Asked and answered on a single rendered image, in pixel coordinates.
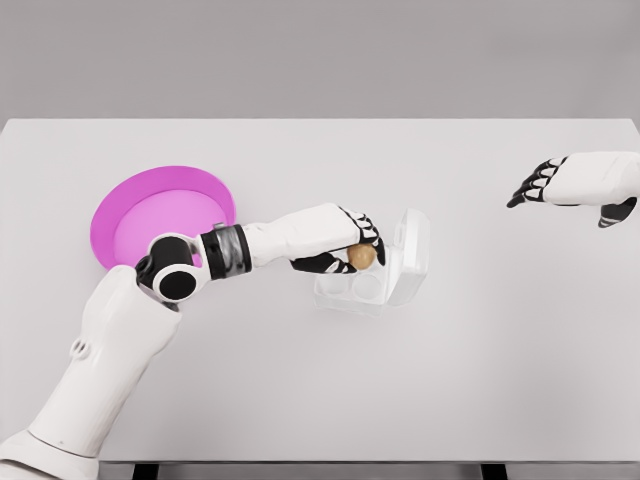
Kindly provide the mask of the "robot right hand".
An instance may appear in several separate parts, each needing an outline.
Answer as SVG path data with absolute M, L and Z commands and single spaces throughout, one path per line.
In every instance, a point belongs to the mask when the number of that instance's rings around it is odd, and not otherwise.
M 548 203 L 556 206 L 598 206 L 598 227 L 609 228 L 626 220 L 640 203 L 632 197 L 620 204 L 610 199 L 607 176 L 615 152 L 574 153 L 551 158 L 538 165 L 526 177 L 507 202 L 509 208 L 524 203 Z

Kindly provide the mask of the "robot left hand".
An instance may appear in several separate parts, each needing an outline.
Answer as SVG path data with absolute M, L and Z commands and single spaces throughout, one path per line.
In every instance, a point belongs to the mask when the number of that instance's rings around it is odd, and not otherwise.
M 384 241 L 374 222 L 364 213 L 328 203 L 302 212 L 294 221 L 296 232 L 291 266 L 314 274 L 353 274 L 357 268 L 334 255 L 354 245 L 368 245 L 381 266 L 386 265 Z

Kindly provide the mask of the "brown egg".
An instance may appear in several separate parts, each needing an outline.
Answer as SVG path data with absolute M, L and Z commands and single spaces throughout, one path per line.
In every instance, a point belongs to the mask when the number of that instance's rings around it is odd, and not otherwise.
M 377 252 L 371 244 L 356 244 L 347 248 L 347 258 L 357 271 L 362 271 L 374 263 Z

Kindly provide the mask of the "clear plastic egg box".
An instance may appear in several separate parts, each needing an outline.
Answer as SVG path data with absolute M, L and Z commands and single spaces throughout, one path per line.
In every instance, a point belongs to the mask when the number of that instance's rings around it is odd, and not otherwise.
M 412 301 L 427 276 L 431 222 L 409 208 L 397 223 L 394 239 L 385 243 L 386 264 L 373 263 L 351 275 L 319 275 L 314 301 L 319 308 L 378 316 L 386 306 Z

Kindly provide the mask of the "pink round plate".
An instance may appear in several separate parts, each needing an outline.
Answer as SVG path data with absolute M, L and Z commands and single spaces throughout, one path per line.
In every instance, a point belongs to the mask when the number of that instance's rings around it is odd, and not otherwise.
M 235 200 L 222 180 L 195 167 L 162 166 L 122 181 L 103 198 L 90 244 L 103 267 L 133 267 L 162 234 L 195 237 L 235 222 Z

